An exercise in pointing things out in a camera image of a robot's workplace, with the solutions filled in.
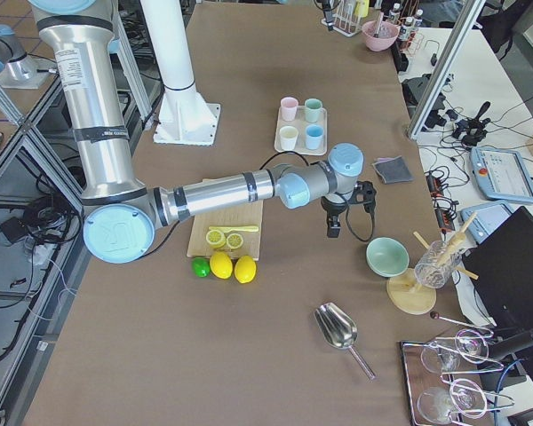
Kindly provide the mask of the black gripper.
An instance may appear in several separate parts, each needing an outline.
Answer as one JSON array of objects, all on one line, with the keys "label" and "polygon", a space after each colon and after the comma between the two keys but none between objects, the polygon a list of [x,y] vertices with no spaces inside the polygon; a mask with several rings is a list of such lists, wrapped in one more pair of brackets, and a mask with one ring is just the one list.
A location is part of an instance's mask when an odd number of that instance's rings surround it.
[{"label": "black gripper", "polygon": [[327,237],[337,238],[341,231],[339,217],[349,210],[349,201],[343,196],[339,196],[337,201],[332,201],[328,196],[323,196],[321,205],[326,212]]}]

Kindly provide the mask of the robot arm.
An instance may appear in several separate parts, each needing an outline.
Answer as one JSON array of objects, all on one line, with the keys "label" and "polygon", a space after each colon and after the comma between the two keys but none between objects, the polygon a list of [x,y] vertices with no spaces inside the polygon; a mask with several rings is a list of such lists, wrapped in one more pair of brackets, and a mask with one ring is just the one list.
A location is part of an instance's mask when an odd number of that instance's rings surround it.
[{"label": "robot arm", "polygon": [[[142,1],[163,87],[166,93],[189,91],[195,85],[180,1]],[[116,1],[33,1],[40,36],[55,53],[64,92],[93,102],[115,96],[109,54],[124,44],[117,28]],[[36,71],[14,31],[0,26],[0,73],[18,67],[19,79]]]},{"label": "robot arm", "polygon": [[342,202],[356,188],[363,161],[352,143],[308,164],[280,157],[258,167],[273,144],[282,63],[297,63],[307,36],[330,59],[346,52],[319,10],[205,1],[185,20],[178,2],[142,2],[163,97],[156,125],[133,144],[109,52],[117,2],[31,8],[58,65],[85,175],[84,244],[99,260],[137,261],[167,227],[203,213],[277,198],[304,217],[306,205]]}]

